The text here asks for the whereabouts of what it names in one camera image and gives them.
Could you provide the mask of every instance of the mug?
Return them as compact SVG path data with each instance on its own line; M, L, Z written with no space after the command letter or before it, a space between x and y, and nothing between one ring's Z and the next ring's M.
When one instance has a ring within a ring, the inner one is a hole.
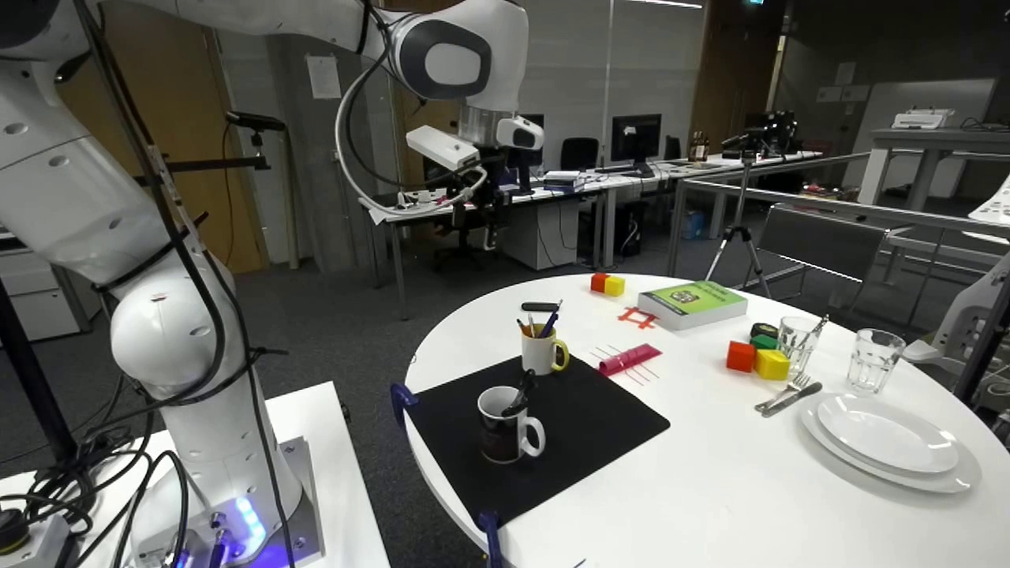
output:
M531 335L523 335L522 340L523 373L549 377L568 368L568 344L555 335L540 337L540 326L532 326Z
M522 387L491 385L478 397L481 414L481 455L491 464L513 464L522 459L540 459L545 434L537 417L526 414Z

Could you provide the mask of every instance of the book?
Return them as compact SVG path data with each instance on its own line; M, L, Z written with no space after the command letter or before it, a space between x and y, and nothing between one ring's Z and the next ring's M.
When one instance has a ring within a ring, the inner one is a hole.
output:
M695 327L747 314L747 301L717 280L692 280L638 293L638 310L664 327Z

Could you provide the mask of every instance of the glass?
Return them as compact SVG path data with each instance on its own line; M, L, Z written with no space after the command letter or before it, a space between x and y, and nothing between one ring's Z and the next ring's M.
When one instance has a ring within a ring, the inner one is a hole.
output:
M876 394L889 368L904 359L907 340L884 333L884 327L859 327L856 333L856 354L850 364L850 387L862 394Z
M792 385L804 385L807 377L807 359L817 346L817 335L822 335L822 320L813 316L782 316L779 320L779 349L789 359L789 382Z

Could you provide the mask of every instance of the white plate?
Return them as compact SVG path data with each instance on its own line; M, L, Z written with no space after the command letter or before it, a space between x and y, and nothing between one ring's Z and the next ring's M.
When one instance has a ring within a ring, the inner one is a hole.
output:
M887 479L887 482L897 482L897 485L907 485L907 490L917 490L917 492L944 492L944 495L952 495L952 492L973 492L983 479L983 470L977 470L977 460L973 459L970 447L964 447L958 441L952 441L957 447L957 467L948 470L948 475L936 475L936 476L911 476L911 475L899 475L894 467L884 467L872 459L862 459L856 452L850 452L845 446L838 446L833 436L828 436L822 429L822 419L813 417L813 407L817 401L804 404L798 410L798 423L804 425L804 434L825 446L833 459L852 464L856 470L862 475L872 475L876 479Z
M957 467L952 436L897 407L833 394L825 397L813 414L825 434L876 464L904 475L948 475Z

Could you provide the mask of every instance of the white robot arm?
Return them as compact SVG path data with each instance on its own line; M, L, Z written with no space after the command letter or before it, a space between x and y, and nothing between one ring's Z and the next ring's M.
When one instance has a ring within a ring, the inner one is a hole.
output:
M391 46L389 66L403 85L423 97L466 104L461 137L472 145L537 148L544 141L532 122L513 116L526 16L512 0L461 0L429 16L375 13L368 19L361 0L136 4L212 30L322 39L361 46L364 56L383 56ZM60 66L92 46L80 25L83 13L85 0L4 4L0 226L120 301L110 333L112 359L159 401L178 455L200 485L205 507L189 515L191 535L203 543L226 535L229 562L243 566L259 554L282 515L298 507L304 490L273 436L268 434L266 441L254 436L262 401L254 373L247 368L226 274L200 246L196 231L175 226L165 201L146 195L55 92ZM155 148L138 154L165 178ZM175 517L165 511L178 501L175 482L147 492L136 517L133 554L159 553L161 558L171 549Z

